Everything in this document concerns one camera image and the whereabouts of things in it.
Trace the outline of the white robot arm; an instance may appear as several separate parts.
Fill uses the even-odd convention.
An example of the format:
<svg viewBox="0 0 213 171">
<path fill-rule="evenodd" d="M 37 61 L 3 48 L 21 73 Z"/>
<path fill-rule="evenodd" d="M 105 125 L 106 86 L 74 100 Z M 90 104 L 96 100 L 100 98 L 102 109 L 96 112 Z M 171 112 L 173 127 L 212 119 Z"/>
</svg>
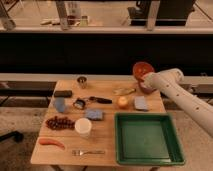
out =
<svg viewBox="0 0 213 171">
<path fill-rule="evenodd" d="M 174 101 L 202 129 L 213 137 L 213 106 L 184 90 L 179 82 L 184 79 L 180 69 L 149 72 L 143 76 L 148 89 L 157 89 Z"/>
</svg>

